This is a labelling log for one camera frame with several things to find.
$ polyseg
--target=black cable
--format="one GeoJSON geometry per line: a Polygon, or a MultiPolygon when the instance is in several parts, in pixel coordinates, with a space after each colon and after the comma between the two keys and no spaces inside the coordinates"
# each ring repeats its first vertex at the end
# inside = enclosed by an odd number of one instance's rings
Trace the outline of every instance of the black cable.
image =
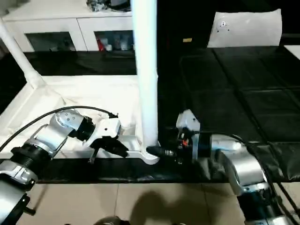
{"type": "MultiPolygon", "coordinates": [[[[226,134],[226,133],[223,133],[223,132],[210,132],[210,131],[200,131],[198,132],[199,134],[201,133],[204,133],[204,134],[217,134],[217,135],[226,135],[226,136],[229,136],[229,137],[232,137],[232,138],[235,138],[237,139],[239,142],[243,143],[247,146],[251,146],[253,144],[249,143],[249,142],[246,142],[244,141],[241,137],[237,136],[237,135],[233,135],[233,134],[226,134]]],[[[282,199],[281,197],[277,194],[276,192],[276,189],[274,187],[274,184],[273,184],[273,181],[271,179],[271,176],[270,176],[270,173],[269,173],[269,170],[268,168],[259,160],[259,158],[257,157],[256,153],[254,151],[252,151],[252,148],[247,148],[247,150],[249,151],[249,153],[251,155],[253,155],[256,160],[258,161],[258,163],[261,165],[263,171],[265,172],[265,176],[266,176],[266,179],[267,179],[267,182],[269,184],[269,187],[271,189],[271,192],[274,194],[274,197],[278,203],[278,205],[280,206],[280,208],[282,209],[282,211],[284,212],[284,214],[291,220],[291,222],[294,224],[294,225],[300,225],[296,220],[295,218],[292,216],[292,214],[286,209],[286,207],[283,205],[283,202],[282,202],[282,199]]],[[[300,218],[300,213],[299,213],[299,209],[298,207],[296,206],[295,202],[292,200],[292,198],[290,197],[290,195],[288,194],[287,191],[283,191],[284,195],[286,196],[286,198],[289,200],[289,202],[291,203],[291,205],[293,206],[294,210],[296,211],[297,215],[299,216],[300,218]]]]}
{"type": "Polygon", "coordinates": [[[83,105],[77,105],[77,106],[67,106],[67,107],[62,107],[59,109],[55,109],[52,110],[50,112],[47,112],[39,117],[37,117],[36,119],[34,119],[33,121],[29,122],[28,124],[26,124],[24,127],[20,128],[18,131],[16,131],[13,135],[11,135],[1,146],[0,146],[0,152],[5,148],[5,146],[8,145],[8,143],[10,143],[16,136],[18,136],[23,130],[27,129],[28,127],[30,127],[32,124],[38,122],[39,120],[41,120],[42,118],[49,116],[53,113],[57,113],[59,111],[62,110],[66,110],[66,109],[93,109],[93,110],[97,110],[103,113],[106,113],[109,115],[110,118],[115,118],[117,117],[116,115],[114,115],[113,113],[106,111],[104,109],[100,109],[100,108],[96,108],[96,107],[92,107],[92,106],[83,106],[83,105]]]}
{"type": "Polygon", "coordinates": [[[290,197],[290,195],[288,194],[288,192],[286,191],[286,189],[283,187],[283,185],[280,182],[278,182],[277,184],[278,184],[279,188],[281,189],[281,191],[283,192],[283,194],[285,194],[287,200],[289,201],[289,203],[291,204],[291,206],[295,210],[295,212],[298,215],[298,217],[300,218],[300,209],[298,208],[298,206],[296,205],[296,203],[290,197]]]}

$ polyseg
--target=white paper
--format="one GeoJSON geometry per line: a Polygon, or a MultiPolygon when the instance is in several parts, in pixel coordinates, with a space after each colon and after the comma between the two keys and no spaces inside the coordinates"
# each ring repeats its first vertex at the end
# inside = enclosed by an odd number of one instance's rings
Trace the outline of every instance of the white paper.
{"type": "Polygon", "coordinates": [[[280,9],[266,13],[216,12],[208,47],[277,46],[281,34],[280,9]]]}

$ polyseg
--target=white cabinet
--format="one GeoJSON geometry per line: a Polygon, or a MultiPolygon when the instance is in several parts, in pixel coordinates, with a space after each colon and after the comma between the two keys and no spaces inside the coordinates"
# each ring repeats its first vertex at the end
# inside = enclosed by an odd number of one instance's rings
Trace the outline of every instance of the white cabinet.
{"type": "Polygon", "coordinates": [[[133,49],[133,22],[131,16],[78,18],[78,23],[88,51],[98,51],[101,44],[112,50],[133,49]]]}
{"type": "Polygon", "coordinates": [[[31,0],[3,20],[24,52],[133,49],[132,13],[92,12],[86,0],[31,0]]]}
{"type": "Polygon", "coordinates": [[[76,18],[7,21],[5,25],[24,52],[87,50],[76,18]]]}

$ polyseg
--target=white countertop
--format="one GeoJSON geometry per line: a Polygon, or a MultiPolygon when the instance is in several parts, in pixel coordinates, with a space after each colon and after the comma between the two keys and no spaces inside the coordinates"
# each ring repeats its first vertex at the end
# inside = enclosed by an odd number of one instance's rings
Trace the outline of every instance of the white countertop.
{"type": "Polygon", "coordinates": [[[131,16],[131,12],[92,12],[86,0],[31,0],[3,17],[4,21],[131,16]]]}

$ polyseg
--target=robotic arm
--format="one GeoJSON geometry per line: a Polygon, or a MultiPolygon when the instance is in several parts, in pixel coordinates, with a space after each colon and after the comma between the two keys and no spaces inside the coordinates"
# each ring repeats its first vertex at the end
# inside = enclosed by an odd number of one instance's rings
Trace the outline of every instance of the robotic arm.
{"type": "Polygon", "coordinates": [[[201,133],[200,123],[190,110],[179,115],[176,143],[165,150],[148,147],[150,154],[173,158],[179,164],[199,158],[213,158],[225,173],[245,216],[246,225],[289,225],[267,181],[265,171],[250,146],[237,136],[201,133]]]}
{"type": "Polygon", "coordinates": [[[13,156],[0,164],[0,224],[15,224],[23,212],[35,213],[26,207],[30,201],[26,191],[32,189],[68,137],[76,137],[95,150],[89,159],[93,163],[100,148],[122,157],[128,155],[128,149],[118,141],[119,131],[117,116],[95,125],[75,110],[54,114],[49,124],[41,126],[22,147],[13,148],[13,156]]]}

